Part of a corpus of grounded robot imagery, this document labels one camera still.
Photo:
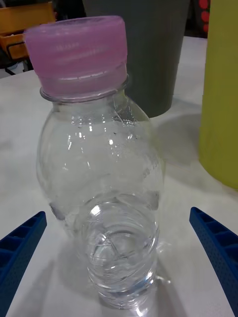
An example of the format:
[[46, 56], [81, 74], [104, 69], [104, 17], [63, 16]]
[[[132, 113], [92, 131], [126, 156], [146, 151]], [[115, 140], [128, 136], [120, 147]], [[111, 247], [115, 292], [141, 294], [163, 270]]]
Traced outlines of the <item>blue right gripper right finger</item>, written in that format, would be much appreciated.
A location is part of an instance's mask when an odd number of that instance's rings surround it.
[[238, 315], [238, 236], [197, 207], [189, 222], [217, 275], [234, 316]]

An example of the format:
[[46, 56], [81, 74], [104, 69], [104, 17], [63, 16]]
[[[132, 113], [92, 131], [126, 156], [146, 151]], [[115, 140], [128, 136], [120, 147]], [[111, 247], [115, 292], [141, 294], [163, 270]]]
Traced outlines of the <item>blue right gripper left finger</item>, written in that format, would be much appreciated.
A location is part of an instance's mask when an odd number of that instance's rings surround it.
[[0, 241], [0, 316], [6, 316], [28, 264], [47, 227], [44, 211]]

